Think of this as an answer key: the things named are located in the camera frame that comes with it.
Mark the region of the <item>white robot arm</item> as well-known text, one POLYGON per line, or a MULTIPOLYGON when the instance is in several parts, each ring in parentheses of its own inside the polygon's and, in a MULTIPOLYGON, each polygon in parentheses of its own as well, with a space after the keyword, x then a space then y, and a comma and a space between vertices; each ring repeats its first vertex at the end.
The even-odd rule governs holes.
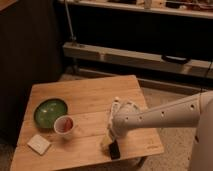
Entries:
POLYGON ((102 151, 118 138, 139 128, 195 127, 189 171, 213 171, 213 91, 199 92, 142 110, 133 101, 114 99, 109 110, 102 151))

